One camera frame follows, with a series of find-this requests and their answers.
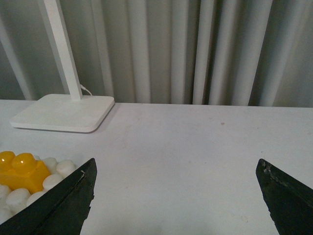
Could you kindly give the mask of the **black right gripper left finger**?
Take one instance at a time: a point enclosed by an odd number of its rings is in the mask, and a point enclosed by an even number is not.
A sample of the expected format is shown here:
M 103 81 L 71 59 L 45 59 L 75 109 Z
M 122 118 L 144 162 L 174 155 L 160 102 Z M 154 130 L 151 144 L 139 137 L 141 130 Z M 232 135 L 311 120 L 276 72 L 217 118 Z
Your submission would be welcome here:
M 97 166 L 91 158 L 34 203 L 1 224 L 2 235 L 78 235 L 94 199 Z

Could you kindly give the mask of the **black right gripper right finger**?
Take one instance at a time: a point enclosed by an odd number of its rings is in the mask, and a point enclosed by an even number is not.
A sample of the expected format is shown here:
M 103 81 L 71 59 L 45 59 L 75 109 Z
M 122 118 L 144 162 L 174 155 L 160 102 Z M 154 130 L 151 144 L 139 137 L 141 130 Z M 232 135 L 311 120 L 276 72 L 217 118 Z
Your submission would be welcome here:
M 313 190 L 264 159 L 256 177 L 271 219 L 280 235 L 313 233 Z

